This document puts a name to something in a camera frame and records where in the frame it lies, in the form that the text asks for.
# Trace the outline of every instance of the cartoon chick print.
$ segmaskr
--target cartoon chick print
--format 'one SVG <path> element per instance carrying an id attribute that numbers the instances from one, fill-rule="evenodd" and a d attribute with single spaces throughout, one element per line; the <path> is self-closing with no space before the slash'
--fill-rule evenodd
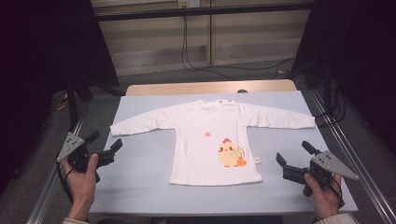
<path id="1" fill-rule="evenodd" d="M 218 156 L 224 167 L 245 166 L 247 164 L 247 162 L 243 159 L 245 157 L 244 149 L 234 144 L 228 138 L 225 138 L 222 141 Z"/>

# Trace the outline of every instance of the white wall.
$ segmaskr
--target white wall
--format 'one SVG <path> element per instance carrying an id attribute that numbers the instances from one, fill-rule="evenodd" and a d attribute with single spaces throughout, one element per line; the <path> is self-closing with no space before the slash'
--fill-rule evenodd
<path id="1" fill-rule="evenodd" d="M 302 0 L 212 0 L 212 6 L 276 4 L 290 1 L 303 2 Z M 201 7 L 209 6 L 209 2 L 202 0 Z M 96 13 L 178 8 L 177 1 L 172 0 L 92 0 L 92 5 Z M 189 47 L 204 46 L 206 55 L 209 55 L 209 43 L 212 43 L 211 63 L 214 64 L 217 63 L 216 57 L 224 55 L 219 52 L 224 46 L 246 44 L 265 46 L 280 41 L 279 46 L 285 47 L 290 40 L 290 47 L 283 48 L 289 48 L 289 51 L 279 52 L 279 58 L 282 58 L 285 54 L 293 55 L 297 52 L 296 40 L 303 35 L 308 14 L 309 10 L 215 15 L 212 16 L 211 26 L 209 16 L 188 17 L 188 44 Z M 181 51 L 182 48 L 183 18 L 103 21 L 100 22 L 100 26 L 111 54 L 158 49 Z M 210 27 L 212 27 L 212 35 L 209 35 Z M 271 55 L 275 53 L 274 48 L 271 52 L 266 52 L 266 47 L 262 49 L 260 54 L 264 58 L 267 53 Z"/>

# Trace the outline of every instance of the white long-sleeve shirt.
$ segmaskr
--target white long-sleeve shirt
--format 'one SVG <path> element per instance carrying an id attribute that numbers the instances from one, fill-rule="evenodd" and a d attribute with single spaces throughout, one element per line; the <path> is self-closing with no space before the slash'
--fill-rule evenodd
<path id="1" fill-rule="evenodd" d="M 171 184 L 220 186 L 260 182 L 248 127 L 314 128 L 312 116 L 231 100 L 195 101 L 161 108 L 110 126 L 113 136 L 174 129 Z"/>

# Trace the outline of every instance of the dark background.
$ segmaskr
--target dark background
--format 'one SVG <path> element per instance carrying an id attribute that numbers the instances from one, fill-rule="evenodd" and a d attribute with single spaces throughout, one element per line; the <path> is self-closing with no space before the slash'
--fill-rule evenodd
<path id="1" fill-rule="evenodd" d="M 367 125 L 396 154 L 396 25 L 394 1 L 317 1 L 311 10 L 293 70 L 306 68 L 305 84 L 326 74 L 363 114 Z"/>
<path id="2" fill-rule="evenodd" d="M 77 79 L 83 75 L 107 85 L 119 85 L 98 23 L 60 19 L 77 15 L 93 15 L 91 2 L 45 0 L 0 4 L 5 102 L 0 192 L 31 152 L 50 112 L 52 94 L 64 91 L 69 77 Z M 89 85 L 81 82 L 81 88 Z"/>

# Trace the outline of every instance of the shirt sleeve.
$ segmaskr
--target shirt sleeve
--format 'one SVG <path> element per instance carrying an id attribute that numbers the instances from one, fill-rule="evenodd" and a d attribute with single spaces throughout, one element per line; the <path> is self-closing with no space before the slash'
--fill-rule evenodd
<path id="1" fill-rule="evenodd" d="M 66 217 L 62 224 L 88 224 L 88 222 L 78 221 L 71 218 Z"/>
<path id="2" fill-rule="evenodd" d="M 268 106 L 242 104 L 241 114 L 248 126 L 286 129 L 315 127 L 315 118 L 310 115 Z"/>
<path id="3" fill-rule="evenodd" d="M 146 133 L 154 129 L 172 129 L 184 111 L 183 105 L 174 105 L 125 119 L 110 126 L 113 136 Z"/>
<path id="4" fill-rule="evenodd" d="M 359 222 L 350 214 L 339 214 L 315 222 L 315 224 L 357 224 L 357 223 Z"/>

